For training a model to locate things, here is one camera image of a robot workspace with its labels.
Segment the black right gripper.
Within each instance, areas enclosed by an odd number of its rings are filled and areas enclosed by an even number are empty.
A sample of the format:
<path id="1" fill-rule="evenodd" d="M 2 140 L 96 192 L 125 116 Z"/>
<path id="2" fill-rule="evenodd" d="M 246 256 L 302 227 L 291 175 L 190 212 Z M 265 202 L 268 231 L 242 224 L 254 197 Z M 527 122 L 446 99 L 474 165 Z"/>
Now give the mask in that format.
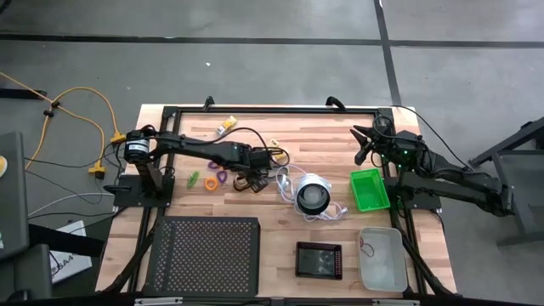
<path id="1" fill-rule="evenodd" d="M 361 165 L 373 149 L 388 161 L 401 166 L 415 166 L 421 152 L 421 140 L 412 132 L 400 131 L 394 136 L 382 135 L 372 127 L 353 125 L 350 132 L 359 143 L 364 143 L 354 157 L 354 163 Z"/>

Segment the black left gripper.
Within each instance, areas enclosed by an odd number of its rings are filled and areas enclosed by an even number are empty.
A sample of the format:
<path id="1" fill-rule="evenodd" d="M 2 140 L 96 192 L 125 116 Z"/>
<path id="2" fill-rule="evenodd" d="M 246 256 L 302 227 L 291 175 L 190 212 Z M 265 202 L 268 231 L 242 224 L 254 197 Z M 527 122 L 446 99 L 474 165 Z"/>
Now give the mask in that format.
<path id="1" fill-rule="evenodd" d="M 268 176 L 272 169 L 272 155 L 268 149 L 263 147 L 251 148 L 248 153 L 249 170 L 248 172 L 254 175 Z M 254 176 L 246 178 L 248 186 L 253 192 L 261 192 L 269 185 L 267 178 L 260 178 L 258 181 Z"/>

